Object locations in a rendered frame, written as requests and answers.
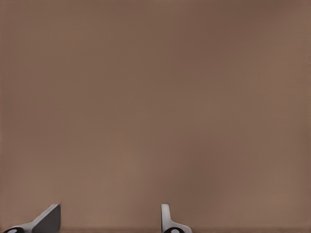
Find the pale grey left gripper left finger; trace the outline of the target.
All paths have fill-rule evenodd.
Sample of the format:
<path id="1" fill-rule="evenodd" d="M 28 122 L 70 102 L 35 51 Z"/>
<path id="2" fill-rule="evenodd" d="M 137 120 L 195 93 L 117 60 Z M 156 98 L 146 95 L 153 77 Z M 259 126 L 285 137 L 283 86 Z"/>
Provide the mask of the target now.
<path id="1" fill-rule="evenodd" d="M 3 233 L 59 233 L 61 205 L 52 204 L 31 222 L 13 226 Z"/>

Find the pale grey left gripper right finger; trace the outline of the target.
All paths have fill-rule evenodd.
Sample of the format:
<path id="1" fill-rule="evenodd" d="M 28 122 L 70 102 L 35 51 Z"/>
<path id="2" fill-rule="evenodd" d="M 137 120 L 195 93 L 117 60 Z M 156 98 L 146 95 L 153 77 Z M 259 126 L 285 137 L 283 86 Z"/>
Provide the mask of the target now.
<path id="1" fill-rule="evenodd" d="M 168 204 L 161 204 L 161 233 L 192 233 L 189 226 L 174 222 Z"/>

